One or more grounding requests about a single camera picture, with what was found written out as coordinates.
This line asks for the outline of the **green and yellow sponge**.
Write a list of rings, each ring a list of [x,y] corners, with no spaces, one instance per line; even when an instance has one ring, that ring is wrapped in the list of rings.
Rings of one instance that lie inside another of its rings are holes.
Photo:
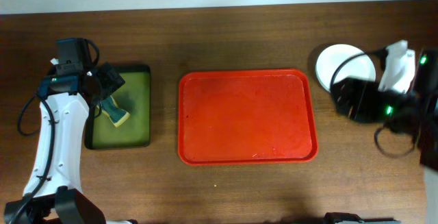
[[[102,100],[97,108],[100,113],[103,113],[110,119],[115,127],[120,127],[130,117],[130,113],[120,108],[113,96]]]

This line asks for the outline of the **white plate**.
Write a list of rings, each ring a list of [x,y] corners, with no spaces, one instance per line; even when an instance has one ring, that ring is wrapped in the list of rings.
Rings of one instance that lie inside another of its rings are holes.
[[[348,58],[362,53],[363,51],[359,48],[346,44],[332,45],[323,50],[315,64],[316,77],[321,86],[330,92],[330,82],[335,70]],[[376,69],[371,58],[362,55],[349,61],[338,72],[334,83],[340,82],[346,77],[374,81],[376,79]]]

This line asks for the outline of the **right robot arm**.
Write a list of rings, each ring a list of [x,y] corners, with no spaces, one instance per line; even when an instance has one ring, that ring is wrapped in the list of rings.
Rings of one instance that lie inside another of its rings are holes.
[[[426,222],[437,222],[437,50],[423,49],[420,55],[405,40],[376,51],[381,61],[380,81],[355,77],[336,78],[360,53],[346,58],[330,79],[330,95],[338,114],[358,123],[378,123],[374,144],[388,158],[402,158],[420,150],[426,185]],[[384,150],[378,140],[383,130],[411,137],[411,148],[403,153]]]

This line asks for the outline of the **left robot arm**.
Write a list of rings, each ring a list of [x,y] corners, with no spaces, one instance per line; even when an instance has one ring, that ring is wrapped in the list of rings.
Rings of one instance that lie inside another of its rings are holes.
[[[34,99],[40,102],[41,127],[33,170],[19,201],[6,204],[6,223],[106,223],[104,213],[81,189],[83,132],[95,108],[101,108],[123,84],[116,69],[99,65],[98,47],[85,38],[56,42],[58,57],[42,79]]]

